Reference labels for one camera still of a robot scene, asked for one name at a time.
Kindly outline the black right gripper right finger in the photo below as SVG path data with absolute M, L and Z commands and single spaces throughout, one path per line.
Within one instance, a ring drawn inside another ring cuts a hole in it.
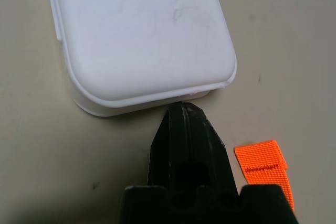
M 226 147 L 202 109 L 184 103 L 190 130 L 193 160 L 207 170 L 207 185 L 215 190 L 236 190 Z

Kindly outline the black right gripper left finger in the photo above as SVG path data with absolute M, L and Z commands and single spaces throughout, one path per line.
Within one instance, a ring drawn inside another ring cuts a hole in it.
M 187 103 L 167 107 L 150 147 L 148 184 L 168 190 L 183 189 L 182 166 L 190 160 Z

